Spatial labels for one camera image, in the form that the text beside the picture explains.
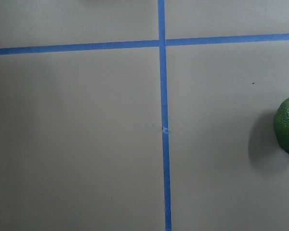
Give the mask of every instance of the lime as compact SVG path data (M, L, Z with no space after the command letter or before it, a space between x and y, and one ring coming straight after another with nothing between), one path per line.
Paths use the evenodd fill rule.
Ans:
M289 154L289 98L279 106L273 124L280 147Z

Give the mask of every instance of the green lime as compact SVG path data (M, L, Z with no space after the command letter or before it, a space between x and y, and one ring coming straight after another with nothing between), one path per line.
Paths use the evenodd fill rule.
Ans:
M289 154L289 98L279 106L274 116L274 132L279 145Z

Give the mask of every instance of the horizontal blue line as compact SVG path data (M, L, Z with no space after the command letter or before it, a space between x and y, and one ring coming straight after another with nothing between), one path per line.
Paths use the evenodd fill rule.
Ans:
M60 51L107 50L107 49L122 49L122 48L158 47L158 46L159 40L144 40L144 41L53 45L53 46L38 46L38 47L15 47L15 48L0 48L0 55L60 52Z
M244 35L228 37L207 37L207 38L178 38L167 39L166 46L235 43L235 42L262 42L262 41L282 41L289 40L289 34L271 35Z

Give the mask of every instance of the blue tape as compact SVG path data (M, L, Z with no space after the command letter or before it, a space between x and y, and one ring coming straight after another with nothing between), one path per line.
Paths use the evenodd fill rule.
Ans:
M167 39L166 46L289 40L289 34Z
M167 67L165 44L165 2L158 0L158 35L159 35L159 71L162 113L164 197L165 197L165 229L171 231L171 191L168 133L168 102L167 102Z
M0 55L45 53L45 52L60 52L60 51L108 50L108 49L158 47L158 46L159 40L145 40L145 41L53 45L53 46L39 46L39 47L15 47L15 48L0 48Z

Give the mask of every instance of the blue tape strip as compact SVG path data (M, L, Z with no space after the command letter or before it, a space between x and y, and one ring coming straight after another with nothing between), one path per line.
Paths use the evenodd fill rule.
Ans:
M168 133L167 68L165 45L165 2L158 0L159 71L162 112L162 140L164 166L165 228L171 231L171 191Z
M289 34L167 39L166 46L289 40Z
M158 47L159 40L104 42L88 44L54 45L39 47L0 48L0 55L22 53L45 53L60 51L108 50L122 48Z

